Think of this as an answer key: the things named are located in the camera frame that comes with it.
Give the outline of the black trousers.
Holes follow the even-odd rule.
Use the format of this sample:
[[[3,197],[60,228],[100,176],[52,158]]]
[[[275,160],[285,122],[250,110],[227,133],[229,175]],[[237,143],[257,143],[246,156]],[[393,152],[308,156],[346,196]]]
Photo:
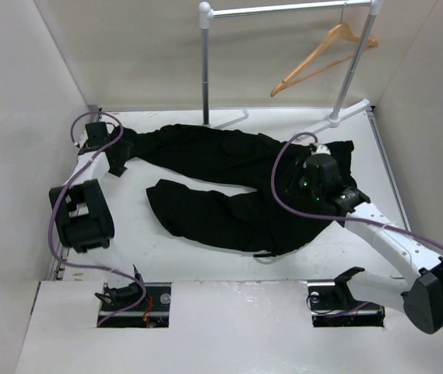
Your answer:
[[[156,219],[173,236],[270,257],[302,248],[330,225],[290,213],[272,196],[275,171],[278,197],[295,210],[311,212],[309,204],[284,194],[295,160],[309,156],[309,146],[293,144],[282,151],[283,143],[261,133],[182,124],[146,133],[125,129],[123,139],[132,145],[130,158],[201,182],[249,189],[227,196],[159,180],[146,195]]]

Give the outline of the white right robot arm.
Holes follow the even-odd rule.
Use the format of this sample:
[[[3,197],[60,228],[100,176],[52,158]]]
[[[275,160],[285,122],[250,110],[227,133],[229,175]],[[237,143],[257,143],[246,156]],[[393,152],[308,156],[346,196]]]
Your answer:
[[[310,203],[312,214],[331,217],[363,239],[400,275],[393,280],[358,266],[341,273],[332,291],[341,313],[372,302],[404,313],[424,333],[443,327],[443,256],[388,220],[367,195],[345,181],[331,155],[297,158],[287,193]]]

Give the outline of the wooden clothes hanger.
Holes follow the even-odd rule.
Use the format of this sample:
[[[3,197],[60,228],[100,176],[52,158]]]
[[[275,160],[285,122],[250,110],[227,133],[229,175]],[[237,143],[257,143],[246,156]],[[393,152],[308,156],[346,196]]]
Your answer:
[[[332,60],[330,55],[338,47],[358,47],[360,39],[360,35],[353,31],[352,26],[341,20],[327,32],[322,41],[306,58],[273,87],[269,94],[270,97],[275,97],[283,90],[295,86],[341,63],[348,62],[354,55],[352,49],[350,49],[349,54],[336,58],[335,60]]]

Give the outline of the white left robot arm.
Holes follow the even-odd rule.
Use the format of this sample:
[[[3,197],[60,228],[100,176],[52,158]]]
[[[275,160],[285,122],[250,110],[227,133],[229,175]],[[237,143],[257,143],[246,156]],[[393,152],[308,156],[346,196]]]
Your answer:
[[[65,268],[95,270],[107,278],[129,281],[124,287],[105,285],[96,293],[113,313],[135,311],[146,304],[146,286],[136,266],[125,260],[114,242],[115,226],[100,181],[107,174],[122,175],[130,146],[120,146],[124,128],[106,122],[85,125],[86,140],[76,142],[77,162],[69,179],[49,191],[51,217],[48,247]]]

